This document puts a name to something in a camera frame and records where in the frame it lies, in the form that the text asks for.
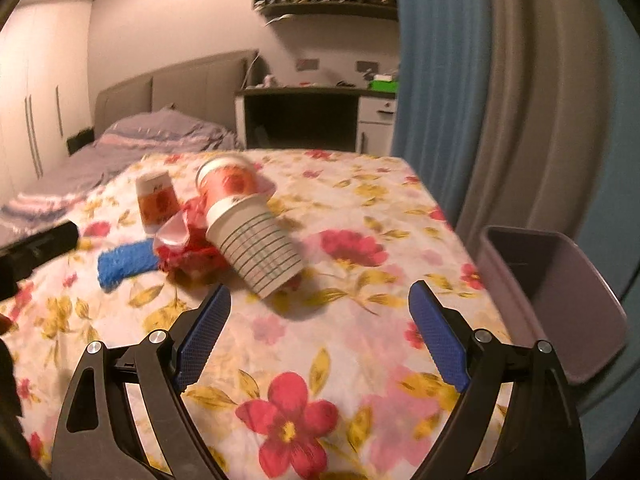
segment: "gray headboard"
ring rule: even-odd
[[[95,102],[95,136],[101,136],[120,119],[169,105],[235,131],[234,93],[241,89],[257,55],[256,50],[225,52],[161,68],[107,88]]]

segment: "green box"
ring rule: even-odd
[[[398,92],[398,81],[372,81],[369,89],[376,92]]]

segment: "desk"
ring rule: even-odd
[[[236,94],[247,148],[308,148],[390,155],[396,95],[365,89],[284,87]]]

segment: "white wall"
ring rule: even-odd
[[[399,60],[397,22],[357,16],[296,16],[263,27],[253,0],[95,0],[89,33],[89,90],[98,93],[163,66],[219,52],[258,48],[282,84],[302,81],[364,86],[356,60]],[[317,57],[320,70],[296,72]]]

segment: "paper cup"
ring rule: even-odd
[[[239,200],[256,194],[257,173],[251,161],[244,156],[221,153],[198,170],[196,188],[206,198],[208,211],[221,200],[232,197]]]
[[[178,211],[180,204],[168,171],[146,173],[136,180],[136,193],[142,226],[147,235],[155,234]]]
[[[242,198],[216,214],[209,224],[207,240],[260,298],[302,272],[300,254],[262,195]]]

